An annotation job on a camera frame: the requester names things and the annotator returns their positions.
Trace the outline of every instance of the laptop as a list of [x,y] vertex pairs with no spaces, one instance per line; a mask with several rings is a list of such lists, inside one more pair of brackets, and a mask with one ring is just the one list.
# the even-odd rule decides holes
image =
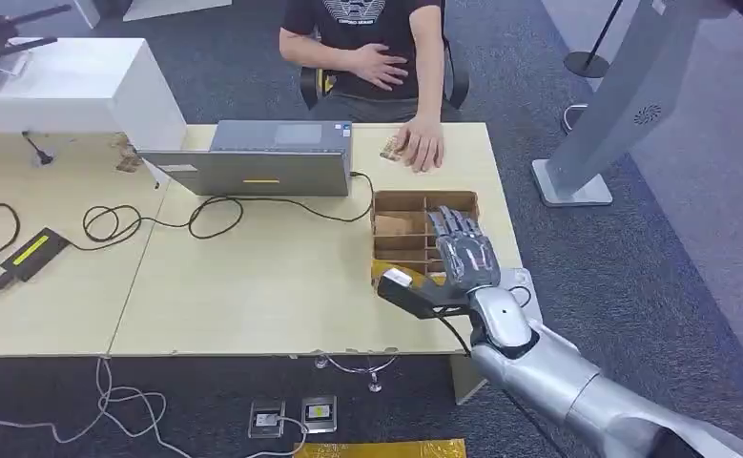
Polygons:
[[138,154],[199,196],[348,196],[351,122],[217,124],[210,151]]

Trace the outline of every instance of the gray carpet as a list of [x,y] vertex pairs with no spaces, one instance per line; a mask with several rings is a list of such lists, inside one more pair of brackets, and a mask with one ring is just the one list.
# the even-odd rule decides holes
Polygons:
[[[613,379],[743,438],[743,349],[630,158],[605,173],[611,207],[548,210],[528,164],[562,141],[557,115],[589,88],[566,73],[567,49],[539,1],[450,2],[450,35],[472,63],[464,107],[489,128],[524,263],[547,324]],[[144,36],[189,122],[305,115],[297,70],[276,53],[282,2],[122,24],[102,36]],[[169,397],[164,438],[194,456],[243,456],[268,444],[246,437],[250,399],[335,393],[341,429],[319,442],[464,437],[471,457],[553,456],[498,392],[453,404],[445,358],[402,358],[380,394],[363,377],[316,371],[310,359],[114,361],[116,382]],[[65,431],[93,417],[93,361],[0,360],[0,417],[58,420]],[[141,410],[124,416],[142,422]],[[548,427],[570,456],[589,456]],[[130,440],[102,422],[88,438],[57,446],[46,431],[0,428],[0,457],[172,457],[147,435]]]

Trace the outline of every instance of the cardboard box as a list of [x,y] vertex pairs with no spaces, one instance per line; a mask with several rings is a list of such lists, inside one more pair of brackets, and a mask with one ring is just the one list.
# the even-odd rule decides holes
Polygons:
[[374,261],[383,261],[438,278],[444,263],[428,212],[445,205],[478,220],[478,196],[469,191],[379,191],[374,193],[371,227]]

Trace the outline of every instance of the desk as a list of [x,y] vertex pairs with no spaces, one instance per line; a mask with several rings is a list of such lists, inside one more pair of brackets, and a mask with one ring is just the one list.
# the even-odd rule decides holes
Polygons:
[[[145,167],[116,171],[121,150],[115,135],[32,139],[56,155],[54,163],[34,167],[33,150],[20,134],[0,135],[0,202],[17,210],[22,226],[17,243],[0,255],[0,262],[45,226],[92,246],[82,216],[93,205],[128,202],[144,216],[157,213],[165,190],[154,190]],[[99,224],[96,233],[105,229]],[[67,247],[30,281],[0,292],[0,356],[106,354],[150,229],[145,224],[127,243],[99,252]],[[11,215],[0,209],[0,246],[12,230]]]
[[[190,126],[184,150],[208,150],[216,126]],[[520,267],[485,124],[445,125],[444,167],[414,175],[379,156],[395,125],[355,125],[352,169],[380,190],[470,190],[503,267]],[[361,213],[371,198],[354,178],[350,198],[304,198],[328,215]],[[171,182],[159,219],[188,219],[201,198]],[[197,221],[200,233],[234,220],[222,203]],[[437,321],[419,321],[379,299],[370,285],[370,219],[345,224],[298,208],[246,202],[233,231],[196,240],[156,227],[135,279],[113,356],[447,354],[461,351]],[[469,335],[466,318],[453,319]]]

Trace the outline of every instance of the man's hand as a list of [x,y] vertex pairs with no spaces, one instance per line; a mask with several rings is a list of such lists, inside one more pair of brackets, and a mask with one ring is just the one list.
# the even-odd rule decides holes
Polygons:
[[441,167],[444,162],[441,117],[416,114],[397,134],[396,150],[404,148],[402,160],[405,165],[413,167],[413,172],[427,172],[433,166]]
[[376,43],[352,51],[348,70],[379,88],[393,91],[390,85],[402,84],[400,77],[407,76],[406,70],[394,67],[394,65],[403,64],[407,62],[407,59],[385,55],[383,51],[388,51],[388,47]]

